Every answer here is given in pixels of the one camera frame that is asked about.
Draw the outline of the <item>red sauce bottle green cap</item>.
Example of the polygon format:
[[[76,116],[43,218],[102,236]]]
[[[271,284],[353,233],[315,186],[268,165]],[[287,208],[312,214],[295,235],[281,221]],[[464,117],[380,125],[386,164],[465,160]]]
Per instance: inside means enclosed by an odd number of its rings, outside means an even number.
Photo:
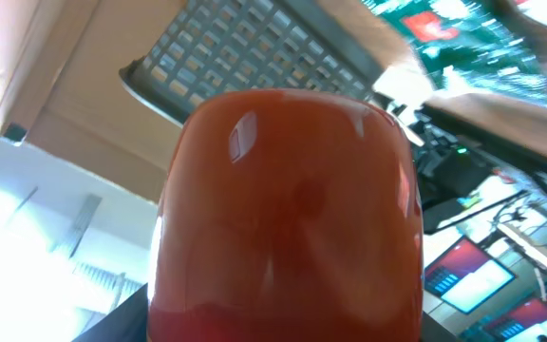
[[[384,110],[231,92],[184,124],[160,198],[151,341],[416,341],[423,224]]]

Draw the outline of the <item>green 3M gloves package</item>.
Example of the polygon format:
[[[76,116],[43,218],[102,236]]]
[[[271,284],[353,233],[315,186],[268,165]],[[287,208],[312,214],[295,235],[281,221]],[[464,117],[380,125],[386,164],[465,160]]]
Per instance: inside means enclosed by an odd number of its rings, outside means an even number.
[[[480,1],[362,4],[411,45],[436,90],[492,93],[547,108],[547,78],[536,54]]]

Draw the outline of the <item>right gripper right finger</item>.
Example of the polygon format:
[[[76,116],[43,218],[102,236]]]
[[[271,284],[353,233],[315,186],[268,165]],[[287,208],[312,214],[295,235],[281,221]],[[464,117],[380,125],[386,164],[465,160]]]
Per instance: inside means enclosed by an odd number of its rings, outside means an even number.
[[[429,314],[423,313],[420,342],[459,342],[459,339]]]

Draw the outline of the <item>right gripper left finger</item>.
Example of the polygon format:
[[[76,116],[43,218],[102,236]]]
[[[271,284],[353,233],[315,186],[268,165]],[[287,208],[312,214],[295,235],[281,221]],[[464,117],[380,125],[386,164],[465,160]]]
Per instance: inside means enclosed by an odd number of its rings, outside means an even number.
[[[144,284],[73,342],[146,342],[147,313],[147,285]]]

